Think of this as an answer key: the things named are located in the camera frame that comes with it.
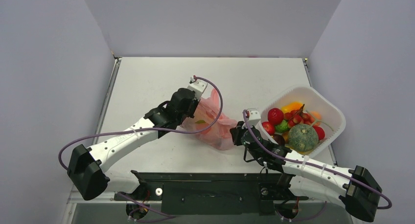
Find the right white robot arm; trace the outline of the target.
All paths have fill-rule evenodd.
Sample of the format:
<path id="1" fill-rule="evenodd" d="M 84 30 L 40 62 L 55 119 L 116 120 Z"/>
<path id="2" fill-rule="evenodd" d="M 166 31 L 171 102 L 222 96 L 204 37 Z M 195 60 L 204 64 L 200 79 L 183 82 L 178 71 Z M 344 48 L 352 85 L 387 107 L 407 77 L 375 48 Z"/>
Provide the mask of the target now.
<path id="1" fill-rule="evenodd" d="M 230 129 L 233 144 L 244 146 L 259 165 L 281 173 L 276 184 L 282 198 L 291 195 L 316 198 L 343 207 L 364 222 L 373 222 L 382 188 L 368 169 L 331 166 L 303 156 L 285 146 L 264 140 L 255 127 L 240 121 Z"/>

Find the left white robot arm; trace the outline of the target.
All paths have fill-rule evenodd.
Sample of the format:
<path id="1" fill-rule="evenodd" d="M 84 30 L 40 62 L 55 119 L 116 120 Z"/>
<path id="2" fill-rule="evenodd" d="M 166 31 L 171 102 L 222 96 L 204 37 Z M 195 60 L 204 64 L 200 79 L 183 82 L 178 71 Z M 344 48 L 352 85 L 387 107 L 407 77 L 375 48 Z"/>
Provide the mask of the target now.
<path id="1" fill-rule="evenodd" d="M 177 127 L 194 112 L 206 86 L 180 88 L 165 101 L 151 109 L 130 128 L 112 133 L 112 138 L 85 147 L 76 146 L 71 153 L 67 175 L 86 201 L 93 200 L 106 190 L 126 192 L 135 200 L 144 197 L 146 186 L 133 172 L 116 181 L 110 168 L 140 146 L 161 138 L 166 133 L 177 132 Z"/>

